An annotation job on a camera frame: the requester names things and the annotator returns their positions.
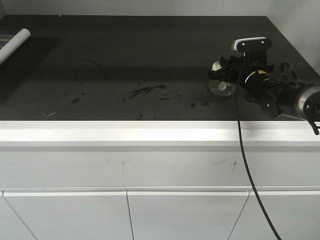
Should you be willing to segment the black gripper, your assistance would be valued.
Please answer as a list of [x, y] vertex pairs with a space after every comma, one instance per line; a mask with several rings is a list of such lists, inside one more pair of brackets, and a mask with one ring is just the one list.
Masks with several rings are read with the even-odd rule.
[[280, 82], [269, 74], [273, 65], [266, 63], [261, 57], [251, 61], [247, 56], [221, 57], [218, 60], [226, 70], [225, 81], [235, 84], [235, 95], [244, 90], [244, 99], [260, 106], [269, 118], [280, 115], [279, 92]]

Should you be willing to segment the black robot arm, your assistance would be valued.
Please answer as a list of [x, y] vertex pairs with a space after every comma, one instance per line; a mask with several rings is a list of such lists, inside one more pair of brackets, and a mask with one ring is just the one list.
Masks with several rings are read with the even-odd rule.
[[320, 89], [303, 82], [287, 62], [280, 65], [280, 80], [270, 75], [273, 70], [266, 53], [245, 53], [241, 57], [221, 57], [213, 63], [208, 77], [240, 87], [245, 91], [245, 100], [259, 105], [271, 119], [285, 116], [311, 124], [318, 122]]

